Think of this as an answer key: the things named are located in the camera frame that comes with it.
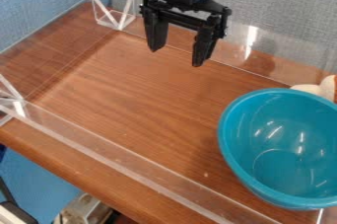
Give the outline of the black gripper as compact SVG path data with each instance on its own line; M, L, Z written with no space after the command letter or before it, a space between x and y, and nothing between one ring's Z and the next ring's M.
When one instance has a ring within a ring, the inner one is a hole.
M193 44L192 66L201 66L211 57L217 38L227 36L227 22L232 9L215 0L199 0L192 5L172 0L143 0L140 8L152 52L167 44L169 23L199 30ZM195 17L193 13L207 13L209 16L207 21Z

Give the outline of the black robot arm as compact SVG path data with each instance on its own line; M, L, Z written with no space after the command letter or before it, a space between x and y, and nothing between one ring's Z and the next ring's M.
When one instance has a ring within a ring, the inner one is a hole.
M227 21L232 10L213 0L143 0L140 13L152 52L167 44L169 24L197 31L192 66L201 66L211 58L217 40L227 36Z

